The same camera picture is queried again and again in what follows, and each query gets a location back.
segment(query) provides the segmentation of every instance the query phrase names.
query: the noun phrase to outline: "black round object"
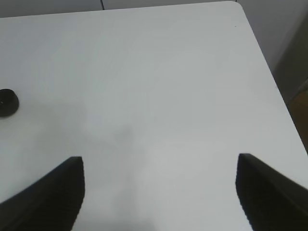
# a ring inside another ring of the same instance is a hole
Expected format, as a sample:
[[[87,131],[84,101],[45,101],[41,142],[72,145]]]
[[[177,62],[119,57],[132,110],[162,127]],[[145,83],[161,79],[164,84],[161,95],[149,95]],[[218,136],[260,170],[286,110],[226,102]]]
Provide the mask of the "black round object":
[[[19,107],[19,100],[14,91],[10,89],[0,90],[0,117],[13,115]]]

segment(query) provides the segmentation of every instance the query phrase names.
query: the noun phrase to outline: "table surface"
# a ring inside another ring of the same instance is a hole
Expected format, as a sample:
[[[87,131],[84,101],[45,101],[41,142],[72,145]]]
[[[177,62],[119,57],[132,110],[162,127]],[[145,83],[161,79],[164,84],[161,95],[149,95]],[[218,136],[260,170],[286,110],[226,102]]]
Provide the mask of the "table surface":
[[[308,186],[308,159],[241,6],[216,2],[0,19],[0,200],[84,159],[75,231],[251,230],[252,153]]]

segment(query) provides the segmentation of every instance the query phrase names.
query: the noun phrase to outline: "white table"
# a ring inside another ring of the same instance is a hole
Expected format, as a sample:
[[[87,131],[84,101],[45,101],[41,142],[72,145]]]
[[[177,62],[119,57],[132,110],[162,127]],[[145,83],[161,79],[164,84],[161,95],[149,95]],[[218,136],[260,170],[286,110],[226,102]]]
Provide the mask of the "white table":
[[[81,155],[76,231],[251,230],[239,153],[308,187],[308,158],[240,5],[0,19],[0,200]]]

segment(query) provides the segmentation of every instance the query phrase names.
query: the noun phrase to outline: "black puck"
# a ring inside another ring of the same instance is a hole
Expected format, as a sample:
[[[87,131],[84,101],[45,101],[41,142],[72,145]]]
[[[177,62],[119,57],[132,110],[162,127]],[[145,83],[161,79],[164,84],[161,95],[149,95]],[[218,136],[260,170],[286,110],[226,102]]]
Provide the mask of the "black puck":
[[[13,115],[19,107],[19,100],[14,91],[10,89],[0,90],[0,117]]]

